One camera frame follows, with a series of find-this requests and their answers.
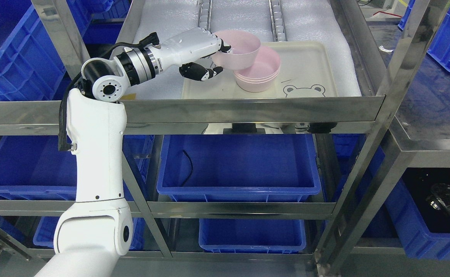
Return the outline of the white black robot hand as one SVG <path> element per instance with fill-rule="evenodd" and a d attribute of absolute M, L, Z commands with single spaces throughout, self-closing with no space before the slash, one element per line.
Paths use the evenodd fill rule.
<path fill-rule="evenodd" d="M 182 77 L 206 81 L 221 73 L 223 68 L 205 68 L 196 63 L 200 58 L 217 52 L 230 53 L 232 46 L 223 39 L 203 28 L 192 28 L 160 43 L 160 47 L 150 45 L 146 52 L 152 54 L 157 62 L 157 73 L 168 70 L 173 65 L 179 68 Z"/>

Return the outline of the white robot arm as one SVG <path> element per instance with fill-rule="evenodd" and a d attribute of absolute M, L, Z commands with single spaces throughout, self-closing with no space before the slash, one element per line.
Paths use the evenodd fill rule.
<path fill-rule="evenodd" d="M 63 96 L 58 149 L 76 157 L 76 197 L 58 220 L 55 255 L 38 277 L 109 277 L 128 253 L 133 219 L 123 191 L 127 115 L 120 98 L 158 71 L 146 49 L 127 48 L 110 60 L 86 61 Z"/>

